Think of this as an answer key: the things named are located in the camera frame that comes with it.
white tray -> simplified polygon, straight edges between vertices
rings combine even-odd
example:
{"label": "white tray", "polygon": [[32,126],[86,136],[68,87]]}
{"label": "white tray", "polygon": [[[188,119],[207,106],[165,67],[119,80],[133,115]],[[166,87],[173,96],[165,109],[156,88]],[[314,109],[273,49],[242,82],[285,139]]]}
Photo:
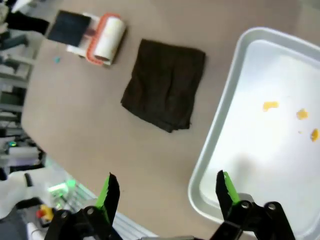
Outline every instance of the white tray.
{"label": "white tray", "polygon": [[[278,108],[263,111],[264,102]],[[239,193],[263,206],[279,202],[297,239],[320,237],[320,48],[268,28],[252,28],[238,40],[230,72],[188,197],[194,209],[217,223],[219,170]],[[305,109],[309,116],[299,120]]]}

bolt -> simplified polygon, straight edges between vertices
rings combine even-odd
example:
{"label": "bolt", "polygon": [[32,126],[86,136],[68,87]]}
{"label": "bolt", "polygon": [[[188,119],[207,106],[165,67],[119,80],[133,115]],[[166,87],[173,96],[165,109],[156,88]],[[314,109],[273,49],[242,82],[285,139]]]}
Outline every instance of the bolt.
{"label": "bolt", "polygon": [[67,212],[64,211],[64,212],[61,214],[61,218],[64,219],[67,215],[68,215]]}
{"label": "bolt", "polygon": [[93,214],[93,213],[94,213],[94,209],[93,209],[93,208],[90,208],[90,209],[87,211],[87,213],[88,213],[89,215]]}
{"label": "bolt", "polygon": [[276,206],[275,206],[273,203],[270,203],[269,206],[268,206],[268,208],[269,208],[270,210],[276,210]]}
{"label": "bolt", "polygon": [[241,207],[243,207],[244,209],[248,209],[248,208],[249,208],[249,203],[247,203],[247,202],[245,201],[245,202],[243,202],[243,203],[241,204]]}

brown cloth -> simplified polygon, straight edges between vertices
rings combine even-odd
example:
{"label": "brown cloth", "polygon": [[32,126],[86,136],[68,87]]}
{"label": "brown cloth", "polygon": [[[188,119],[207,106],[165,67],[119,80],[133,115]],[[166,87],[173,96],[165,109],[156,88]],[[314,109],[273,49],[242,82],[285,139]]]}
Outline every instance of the brown cloth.
{"label": "brown cloth", "polygon": [[188,129],[205,59],[197,49],[143,39],[122,106],[169,133]]}

folded towel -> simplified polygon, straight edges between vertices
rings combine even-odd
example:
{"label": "folded towel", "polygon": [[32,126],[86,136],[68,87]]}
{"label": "folded towel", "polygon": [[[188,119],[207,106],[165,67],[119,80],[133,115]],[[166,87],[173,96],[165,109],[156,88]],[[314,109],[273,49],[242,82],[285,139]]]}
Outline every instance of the folded towel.
{"label": "folded towel", "polygon": [[143,39],[122,106],[169,133],[188,129],[205,58],[197,49]]}

brown tabletop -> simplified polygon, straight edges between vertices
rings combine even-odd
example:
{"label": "brown tabletop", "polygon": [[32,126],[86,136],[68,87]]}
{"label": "brown tabletop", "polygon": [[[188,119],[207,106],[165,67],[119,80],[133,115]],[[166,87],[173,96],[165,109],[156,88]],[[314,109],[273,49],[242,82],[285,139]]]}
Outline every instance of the brown tabletop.
{"label": "brown tabletop", "polygon": [[[45,40],[30,78],[23,127],[95,194],[109,172],[115,174],[118,210],[132,220],[162,236],[208,239],[217,225],[193,210],[187,189],[236,42],[256,26],[297,34],[301,7],[294,0],[64,0],[60,8],[97,16],[118,13],[128,32],[109,68]],[[142,38],[206,52],[190,129],[167,133],[121,106]]]}

